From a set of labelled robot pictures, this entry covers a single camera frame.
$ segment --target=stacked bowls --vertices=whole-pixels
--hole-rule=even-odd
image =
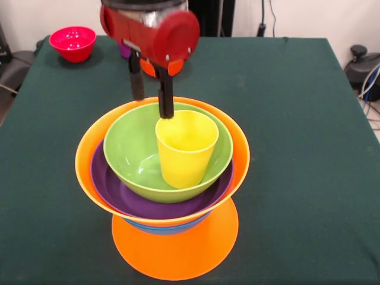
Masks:
[[[244,133],[225,113],[181,97],[175,98],[175,110],[202,113],[218,128],[211,159],[195,186],[175,189],[162,177],[155,97],[127,103],[102,116],[85,133],[75,156],[77,178],[88,197],[154,235],[182,233],[205,220],[240,187],[250,161]]]

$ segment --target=table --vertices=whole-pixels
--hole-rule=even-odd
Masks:
[[[235,247],[185,284],[379,282],[380,147],[325,39],[201,39],[174,82],[252,151]],[[128,100],[116,43],[69,64],[45,41],[0,128],[0,283],[164,284],[124,262],[74,172],[86,129]]]

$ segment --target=bowl rim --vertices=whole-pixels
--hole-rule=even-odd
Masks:
[[[179,149],[177,149],[177,148],[174,148],[174,147],[171,147],[170,145],[168,145],[166,142],[164,142],[164,140],[162,139],[162,137],[159,135],[159,132],[158,132],[158,130],[157,130],[158,125],[159,125],[159,123],[162,122],[163,120],[166,120],[166,119],[160,118],[160,119],[157,121],[157,123],[156,123],[156,127],[154,128],[154,132],[156,133],[156,137],[157,137],[157,139],[158,139],[158,140],[159,140],[159,141],[160,141],[165,147],[167,147],[167,148],[169,148],[169,149],[171,149],[171,150],[177,151],[178,153],[201,153],[201,152],[206,151],[206,150],[208,150],[208,149],[210,149],[210,148],[212,148],[212,147],[214,147],[214,146],[216,145],[216,142],[219,140],[219,128],[218,128],[217,124],[216,124],[216,123],[215,123],[210,117],[208,117],[207,115],[202,114],[202,113],[200,113],[200,112],[193,111],[193,110],[177,110],[177,111],[174,111],[174,114],[175,114],[176,112],[177,112],[177,113],[185,113],[185,112],[189,112],[189,113],[198,113],[198,114],[200,114],[201,116],[206,117],[207,120],[209,120],[209,121],[212,122],[213,127],[216,128],[216,132],[217,132],[216,139],[214,139],[213,143],[210,144],[208,147],[202,148],[202,149],[200,149],[200,150],[179,150]]]
[[[156,98],[156,97],[148,97],[148,98],[144,99],[141,103],[142,104],[149,104],[149,102],[157,102],[157,101],[158,101],[158,98]],[[244,144],[244,147],[245,147],[246,152],[247,152],[246,153],[247,162],[245,164],[244,171],[242,173],[241,178],[237,181],[236,185],[233,187],[233,189],[228,194],[225,194],[217,203],[215,203],[210,208],[202,210],[202,211],[194,213],[194,214],[191,214],[191,215],[188,215],[188,216],[185,216],[185,217],[180,217],[180,218],[171,218],[171,219],[163,219],[163,220],[152,220],[152,219],[149,219],[149,218],[131,217],[131,216],[124,215],[124,214],[122,214],[122,213],[120,213],[118,211],[115,211],[114,209],[110,208],[107,205],[107,203],[104,202],[100,197],[99,197],[100,200],[98,200],[98,198],[94,197],[94,195],[91,193],[91,191],[87,189],[84,181],[81,178],[80,171],[79,171],[79,166],[80,166],[80,162],[79,162],[80,155],[79,154],[81,153],[81,149],[84,148],[84,138],[88,135],[88,133],[94,127],[94,125],[97,124],[97,123],[99,124],[99,120],[101,120],[102,118],[106,117],[107,115],[110,115],[109,114],[110,112],[115,112],[116,113],[118,110],[122,110],[123,108],[125,108],[126,105],[133,106],[133,105],[136,105],[136,104],[139,103],[139,102],[131,101],[131,102],[125,103],[125,104],[123,104],[121,106],[118,106],[118,107],[116,107],[116,108],[108,111],[107,113],[103,114],[100,118],[98,118],[89,127],[89,129],[87,129],[86,132],[84,133],[84,135],[81,138],[81,140],[79,142],[79,145],[77,147],[77,151],[75,153],[75,161],[74,161],[74,164],[75,164],[75,174],[77,176],[78,182],[79,182],[79,184],[80,184],[83,192],[89,197],[90,200],[92,200],[100,208],[106,210],[107,212],[109,212],[111,214],[119,216],[119,217],[121,217],[123,219],[128,219],[128,220],[136,221],[138,223],[145,223],[145,225],[147,225],[147,226],[152,226],[152,225],[157,225],[157,224],[176,224],[176,223],[182,223],[183,221],[195,220],[196,218],[201,217],[203,214],[205,214],[207,212],[210,212],[210,211],[214,210],[215,208],[219,207],[220,205],[222,205],[222,203],[228,201],[228,199],[231,198],[232,195],[243,184],[243,181],[246,178],[246,175],[247,175],[248,170],[249,170],[249,165],[250,165],[250,162],[251,162],[251,151],[249,149],[249,144],[248,144],[247,137],[245,136],[242,128],[238,125],[238,123],[236,123],[236,121],[234,119],[232,119],[228,114],[224,113],[219,108],[216,108],[213,105],[210,105],[210,104],[208,104],[206,102],[199,101],[199,100],[192,99],[192,98],[187,98],[187,97],[174,97],[174,101],[178,102],[178,103],[185,103],[186,102],[187,104],[190,104],[190,105],[193,105],[193,106],[204,105],[204,106],[208,107],[208,109],[212,109],[213,111],[215,111],[217,113],[221,113],[226,120],[230,121],[232,124],[235,125],[236,132],[240,133],[240,135],[243,137],[243,144]]]
[[[106,151],[107,138],[108,138],[108,135],[109,135],[110,131],[112,130],[112,126],[114,126],[118,121],[121,121],[123,119],[123,117],[126,116],[127,114],[129,114],[130,112],[133,112],[133,111],[138,110],[138,109],[143,108],[143,107],[152,106],[152,105],[158,105],[158,103],[156,103],[156,102],[154,102],[154,103],[148,103],[148,104],[138,106],[136,108],[133,108],[132,110],[129,110],[129,111],[125,112],[123,115],[121,115],[120,117],[118,117],[112,123],[112,125],[109,127],[109,129],[107,130],[107,133],[104,136],[104,144],[103,144],[104,156],[105,156],[105,158],[107,160],[108,165],[116,173],[116,175],[119,176],[122,180],[127,181],[128,183],[130,183],[131,185],[133,185],[133,186],[135,186],[135,187],[137,187],[139,189],[143,189],[145,191],[151,191],[151,192],[158,192],[158,193],[168,193],[168,192],[170,192],[170,193],[182,193],[182,192],[187,192],[187,191],[193,191],[195,189],[198,189],[198,188],[200,188],[202,186],[205,186],[205,185],[209,184],[211,181],[214,181],[215,179],[218,179],[218,177],[227,169],[227,167],[230,164],[231,159],[232,159],[232,155],[233,155],[233,141],[232,141],[231,133],[228,130],[228,128],[225,126],[225,124],[217,116],[214,116],[209,111],[203,110],[202,108],[200,108],[198,106],[194,106],[194,105],[187,104],[187,103],[181,103],[181,102],[175,102],[175,105],[192,106],[192,107],[194,107],[194,108],[196,108],[198,110],[202,110],[203,112],[205,112],[207,114],[205,116],[209,116],[209,118],[212,119],[212,120],[215,119],[223,127],[224,132],[226,132],[226,134],[227,134],[227,137],[228,137],[228,140],[229,140],[229,144],[231,146],[230,153],[229,153],[226,165],[224,165],[218,171],[218,173],[216,175],[214,175],[208,181],[204,181],[202,183],[199,183],[198,185],[195,185],[195,186],[192,186],[192,187],[183,188],[183,189],[156,189],[156,188],[151,188],[151,187],[147,187],[147,186],[142,186],[142,185],[139,185],[139,184],[131,181],[130,179],[125,178],[123,175],[120,174],[120,172],[112,165],[111,161],[108,158],[107,151]]]
[[[93,45],[94,42],[96,41],[96,37],[97,37],[97,36],[96,36],[95,31],[94,31],[92,28],[85,27],[85,26],[68,26],[68,27],[60,28],[59,30],[55,31],[54,33],[52,33],[52,34],[50,35],[50,37],[49,37],[49,43],[50,43],[50,45],[51,45],[53,48],[55,48],[56,50],[67,51],[67,49],[63,49],[63,48],[61,48],[61,47],[57,47],[57,45],[54,45],[54,44],[52,43],[52,37],[55,36],[56,34],[58,34],[59,32],[65,30],[65,29],[73,29],[73,28],[76,28],[76,29],[77,29],[77,28],[80,28],[80,29],[86,29],[86,30],[92,32],[92,33],[94,34],[94,39],[93,39],[90,43],[88,43],[87,45],[85,45],[85,46],[76,47],[76,48],[73,48],[73,49],[70,49],[70,50],[80,50],[80,49],[84,49],[84,48],[86,48],[86,47],[88,47],[88,46]]]
[[[139,224],[136,221],[132,221],[127,218],[126,218],[127,220],[126,222],[130,223],[133,226],[140,227],[145,230],[178,230],[178,229],[183,229],[184,227],[193,226],[193,225],[197,225],[198,223],[201,223],[204,219],[208,217],[208,215],[211,214],[211,212],[212,211],[207,212],[203,214],[201,217],[196,218],[195,220],[189,221],[187,223],[179,224],[177,226],[169,226],[169,227],[147,226],[146,224]]]

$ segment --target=red bowl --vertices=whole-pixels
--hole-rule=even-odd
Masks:
[[[59,54],[70,62],[82,62],[93,51],[96,33],[87,27],[62,28],[49,38],[49,43]]]

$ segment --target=orange plate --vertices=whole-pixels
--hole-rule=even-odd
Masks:
[[[216,268],[232,250],[238,228],[238,212],[230,198],[202,223],[178,235],[151,235],[116,215],[112,218],[113,240],[125,261],[145,275],[170,281]]]
[[[107,114],[103,115],[98,119],[84,134],[82,140],[79,143],[77,153],[75,155],[75,172],[77,174],[78,181],[86,193],[86,195],[99,207],[102,207],[104,210],[118,215],[120,217],[136,221],[137,223],[146,224],[148,226],[177,226],[179,224],[184,224],[189,221],[193,221],[205,213],[219,207],[222,203],[226,202],[241,186],[245,176],[248,172],[250,154],[249,154],[249,145],[248,141],[239,127],[239,125],[227,114],[219,110],[218,108],[209,105],[207,103],[197,101],[194,99],[175,97],[175,102],[187,103],[194,106],[203,108],[206,111],[209,111],[213,115],[217,116],[230,131],[233,141],[233,162],[234,162],[234,171],[233,178],[229,188],[222,197],[222,199],[213,205],[212,207],[205,209],[203,211],[191,214],[189,216],[173,218],[170,220],[150,220],[147,218],[137,218],[131,217],[114,210],[109,207],[109,205],[99,196],[95,186],[91,179],[91,160],[94,155],[95,149],[100,144],[102,139],[105,137],[107,130],[113,124],[113,122],[120,117],[125,112],[136,108],[141,105],[157,102],[157,97],[146,98],[143,101],[133,101],[122,106],[119,106]]]

